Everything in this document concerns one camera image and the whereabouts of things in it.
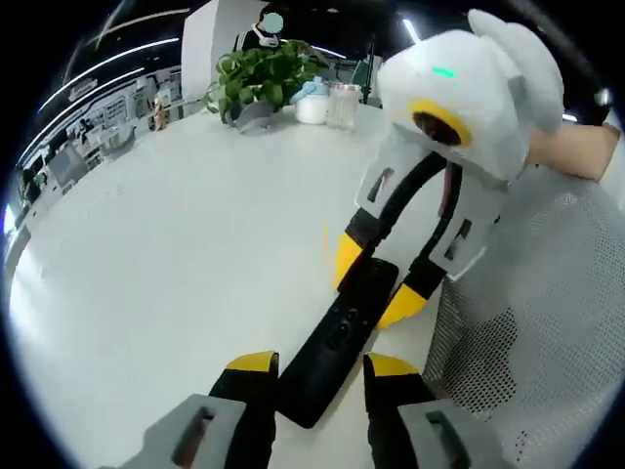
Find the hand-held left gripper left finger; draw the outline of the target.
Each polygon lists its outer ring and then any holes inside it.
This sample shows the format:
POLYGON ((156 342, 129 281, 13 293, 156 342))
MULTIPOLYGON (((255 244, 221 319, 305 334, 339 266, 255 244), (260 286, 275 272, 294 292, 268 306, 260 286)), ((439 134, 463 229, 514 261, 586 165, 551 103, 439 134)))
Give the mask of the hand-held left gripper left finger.
POLYGON ((240 356, 210 392, 193 394, 149 426, 124 468, 266 468, 275 440, 279 354, 240 356))

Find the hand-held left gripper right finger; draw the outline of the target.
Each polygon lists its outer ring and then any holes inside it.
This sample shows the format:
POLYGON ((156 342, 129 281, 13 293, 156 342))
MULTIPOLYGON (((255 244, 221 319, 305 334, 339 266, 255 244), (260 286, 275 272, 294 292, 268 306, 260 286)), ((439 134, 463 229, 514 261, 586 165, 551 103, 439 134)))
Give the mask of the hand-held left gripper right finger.
POLYGON ((470 468, 468 416, 437 400, 410 363, 377 353, 363 357, 368 443, 376 468, 470 468))

